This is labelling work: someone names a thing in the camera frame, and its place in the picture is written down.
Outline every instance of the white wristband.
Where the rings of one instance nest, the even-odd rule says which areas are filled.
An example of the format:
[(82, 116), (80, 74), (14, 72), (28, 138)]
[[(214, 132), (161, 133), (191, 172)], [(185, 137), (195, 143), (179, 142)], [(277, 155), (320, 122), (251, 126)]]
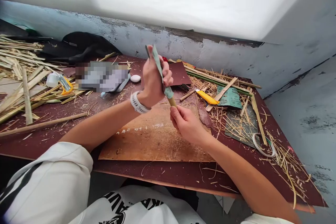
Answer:
[(133, 106), (133, 108), (134, 108), (134, 110), (135, 110), (136, 112), (138, 112), (138, 113), (140, 113), (140, 114), (145, 114), (145, 113), (147, 113), (148, 111), (150, 111), (151, 109), (146, 108), (144, 105), (142, 105), (142, 104), (139, 102), (137, 95), (138, 95), (139, 93), (141, 93), (141, 92), (142, 92), (142, 91), (137, 91), (137, 92), (135, 92), (135, 93), (133, 93), (133, 94), (131, 95), (131, 104), (132, 104), (132, 106)]

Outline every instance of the yellow box cutter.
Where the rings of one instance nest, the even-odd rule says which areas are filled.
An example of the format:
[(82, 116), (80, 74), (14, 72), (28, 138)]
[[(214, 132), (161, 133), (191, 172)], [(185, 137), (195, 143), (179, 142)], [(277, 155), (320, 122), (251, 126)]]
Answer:
[(199, 89), (195, 89), (196, 93), (201, 96), (204, 100), (206, 100), (206, 102), (208, 104), (211, 105), (217, 105), (219, 103), (219, 101), (216, 101), (214, 98), (212, 98), (210, 95), (204, 93), (204, 91), (199, 90)]
[(56, 73), (56, 72), (55, 72), (55, 74), (57, 75), (58, 81), (60, 82), (60, 84), (63, 88), (63, 92), (61, 93), (61, 95), (70, 94), (71, 91), (74, 88), (73, 85), (70, 83), (70, 81), (65, 76), (63, 76), (62, 74), (59, 74), (59, 73)]

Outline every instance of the brown tabletop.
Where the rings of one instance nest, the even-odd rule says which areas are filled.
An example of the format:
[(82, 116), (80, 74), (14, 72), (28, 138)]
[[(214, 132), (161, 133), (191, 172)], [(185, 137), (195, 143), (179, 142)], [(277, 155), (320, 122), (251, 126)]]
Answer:
[[(108, 61), (114, 61), (115, 58), (110, 58)], [(144, 59), (129, 57), (129, 56), (119, 56), (118, 62), (133, 61), (131, 65), (131, 74), (141, 74), (142, 66), (145, 62)], [(130, 97), (131, 92), (135, 92), (141, 89), (140, 83), (129, 82), (125, 87), (124, 95), (119, 96), (117, 94), (106, 94), (104, 98), (100, 97), (99, 93), (92, 93), (89, 96), (81, 95), (74, 101), (68, 102), (64, 105), (61, 104), (44, 104), (36, 109), (34, 113), (38, 116), (45, 116), (42, 120), (49, 119), (54, 120), (66, 116), (71, 116), (74, 114), (79, 114), (88, 111), (88, 109), (96, 103), (91, 109), (90, 114), (96, 114), (116, 103), (120, 103)], [(185, 92), (178, 87), (173, 87), (174, 98), (179, 99)], [(259, 110), (264, 108), (268, 115), (271, 112), (268, 110), (263, 99), (260, 97), (259, 93), (253, 89), (255, 93), (255, 99)], [(25, 126), (25, 118), (19, 114), (13, 117), (11, 120), (0, 126), (0, 131), (7, 127), (13, 120), (20, 119), (15, 125), (10, 129), (15, 129)], [(45, 129), (38, 129), (32, 132), (18, 133), (13, 135), (8, 135), (2, 137), (0, 140), (0, 155), (12, 156), (22, 159), (34, 160), (43, 154), (51, 145), (55, 144), (66, 132), (68, 132), (73, 126), (78, 124), (81, 120), (69, 121), (66, 124), (58, 124)], [(268, 116), (268, 119), (264, 125), (264, 129), (270, 131), (273, 135), (282, 142), (281, 144), (288, 149), (290, 147), (285, 135), (281, 131), (277, 122), (273, 116)], [(211, 130), (214, 136), (217, 136), (215, 130)], [(267, 161), (260, 160), (262, 157), (257, 151), (251, 152), (252, 148), (246, 146), (235, 139), (224, 137), (219, 134), (218, 140), (224, 145), (231, 148), (233, 151), (238, 153), (240, 156), (245, 158), (249, 163), (251, 163), (257, 170), (259, 170), (269, 181), (279, 190), (279, 192), (284, 196), (284, 198), (293, 203), (293, 192), (286, 184), (286, 182), (274, 171), (272, 165)], [(173, 186), (179, 188), (186, 188), (190, 190), (196, 190), (211, 194), (217, 194), (221, 196), (239, 197), (240, 194), (236, 194), (228, 189), (222, 188), (219, 184), (227, 187), (231, 187), (233, 190), (238, 191), (233, 181), (227, 174), (215, 172), (212, 170), (204, 170), (201, 168), (208, 167), (215, 169), (216, 163), (200, 163), (200, 162), (147, 162), (147, 161), (116, 161), (116, 160), (98, 160), (99, 150), (101, 146), (92, 152), (92, 157), (94, 159), (93, 169), (94, 171), (120, 175), (124, 177), (136, 178), (144, 181), (149, 181), (155, 184), (161, 184), (165, 186)], [(278, 171), (286, 178), (286, 175), (278, 169)], [(306, 179), (304, 173), (297, 174), (302, 179)], [(319, 192), (316, 190), (312, 182), (305, 183), (303, 185), (306, 190), (306, 201), (312, 206), (327, 206), (327, 204), (322, 199)], [(297, 209), (303, 211), (314, 212), (313, 208), (310, 208), (302, 199), (297, 197)]]

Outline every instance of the white egg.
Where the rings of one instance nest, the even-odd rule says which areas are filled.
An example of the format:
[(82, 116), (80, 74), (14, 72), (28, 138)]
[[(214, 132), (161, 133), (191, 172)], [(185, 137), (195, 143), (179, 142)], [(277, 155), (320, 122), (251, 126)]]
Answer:
[(140, 81), (141, 77), (139, 75), (132, 75), (131, 76), (131, 81), (133, 82), (138, 82)]

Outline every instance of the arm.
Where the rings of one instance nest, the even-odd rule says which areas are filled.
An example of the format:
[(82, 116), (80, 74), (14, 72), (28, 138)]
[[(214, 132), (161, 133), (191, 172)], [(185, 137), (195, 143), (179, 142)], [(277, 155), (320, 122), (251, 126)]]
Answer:
[[(148, 46), (150, 58), (143, 66), (143, 81), (145, 87), (142, 93), (138, 94), (139, 102), (147, 108), (151, 108), (164, 98), (162, 81), (153, 58), (153, 47)], [(163, 62), (161, 56), (163, 82), (165, 86), (173, 83), (172, 72), (167, 62)], [(121, 127), (139, 116), (131, 105), (130, 100), (110, 107), (90, 118), (82, 121), (72, 128), (60, 142), (72, 142), (82, 145), (91, 152), (98, 145), (114, 135)]]
[(189, 109), (171, 107), (170, 119), (187, 141), (201, 146), (217, 161), (255, 213), (301, 223), (271, 182), (245, 159), (208, 134)]
[[(145, 89), (138, 94), (139, 102), (146, 107), (164, 98), (152, 50), (148, 46), (150, 58), (143, 67)], [(168, 86), (173, 82), (172, 73), (168, 63), (161, 57), (160, 60), (164, 84)], [(8, 184), (15, 186), (8, 187), (0, 198), (0, 210), (6, 212), (6, 221), (69, 223), (87, 207), (93, 164), (87, 151), (92, 151), (138, 115), (129, 100), (108, 108), (79, 123), (37, 160), (16, 172)], [(23, 180), (28, 182), (20, 188)]]

